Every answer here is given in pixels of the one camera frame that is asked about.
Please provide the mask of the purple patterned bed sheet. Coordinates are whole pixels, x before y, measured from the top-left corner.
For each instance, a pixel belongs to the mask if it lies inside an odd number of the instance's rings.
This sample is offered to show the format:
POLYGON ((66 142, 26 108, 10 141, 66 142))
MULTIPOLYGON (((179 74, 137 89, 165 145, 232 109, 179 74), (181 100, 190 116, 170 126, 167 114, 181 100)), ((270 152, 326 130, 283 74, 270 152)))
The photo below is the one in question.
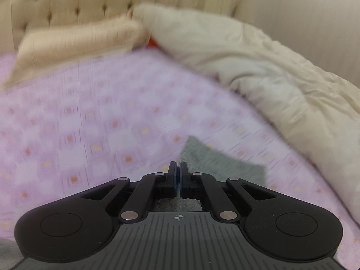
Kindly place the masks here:
POLYGON ((235 93, 154 49, 108 56, 1 91, 1 237, 28 210, 179 159, 189 136, 266 167, 272 190, 341 221, 338 261, 359 268, 359 227, 315 168, 235 93))

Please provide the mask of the red item under duvet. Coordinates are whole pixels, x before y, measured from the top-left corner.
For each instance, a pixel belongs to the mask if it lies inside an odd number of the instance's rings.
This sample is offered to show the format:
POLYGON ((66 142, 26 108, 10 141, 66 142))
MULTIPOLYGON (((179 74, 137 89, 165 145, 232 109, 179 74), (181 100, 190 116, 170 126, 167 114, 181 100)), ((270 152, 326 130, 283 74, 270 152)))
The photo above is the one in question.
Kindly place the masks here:
POLYGON ((151 37, 151 38, 149 39, 149 42, 148 42, 148 44, 147 44, 147 47, 148 47, 148 48, 152 48, 152 47, 158 48, 159 46, 158 46, 157 42, 151 37))

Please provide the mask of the grey knit pants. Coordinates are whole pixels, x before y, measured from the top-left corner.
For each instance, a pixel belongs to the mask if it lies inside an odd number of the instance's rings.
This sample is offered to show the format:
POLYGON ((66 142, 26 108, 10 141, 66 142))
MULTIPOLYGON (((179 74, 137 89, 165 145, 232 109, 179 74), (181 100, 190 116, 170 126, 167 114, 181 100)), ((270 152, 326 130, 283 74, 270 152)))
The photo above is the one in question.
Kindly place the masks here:
MULTIPOLYGON (((209 148, 194 136, 189 136, 180 153, 180 162, 186 162, 189 172, 207 173, 217 181, 226 181, 229 177, 238 177, 262 187, 266 186, 266 168, 231 158, 226 154, 209 148)), ((175 198, 157 200, 154 205, 156 212, 197 212, 201 211, 201 203, 197 199, 175 198)))

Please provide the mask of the cream duvet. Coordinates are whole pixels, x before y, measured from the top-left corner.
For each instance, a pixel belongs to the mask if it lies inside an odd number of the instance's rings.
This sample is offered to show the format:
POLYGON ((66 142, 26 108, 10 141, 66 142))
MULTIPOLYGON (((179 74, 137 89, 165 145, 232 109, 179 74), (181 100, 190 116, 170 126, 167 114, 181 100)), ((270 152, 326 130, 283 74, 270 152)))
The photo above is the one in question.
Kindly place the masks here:
POLYGON ((178 62, 251 102, 359 219, 358 87, 227 16, 150 3, 131 16, 178 62))

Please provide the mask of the beige satin pillow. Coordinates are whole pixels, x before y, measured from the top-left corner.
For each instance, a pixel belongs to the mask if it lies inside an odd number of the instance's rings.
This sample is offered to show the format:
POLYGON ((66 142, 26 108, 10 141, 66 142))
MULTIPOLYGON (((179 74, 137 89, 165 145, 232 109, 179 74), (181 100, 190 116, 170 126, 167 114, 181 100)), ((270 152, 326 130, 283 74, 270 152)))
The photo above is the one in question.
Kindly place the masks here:
POLYGON ((149 33, 142 23, 126 15, 84 25, 35 29, 22 39, 13 70, 2 88, 79 60, 129 52, 148 42, 149 33))

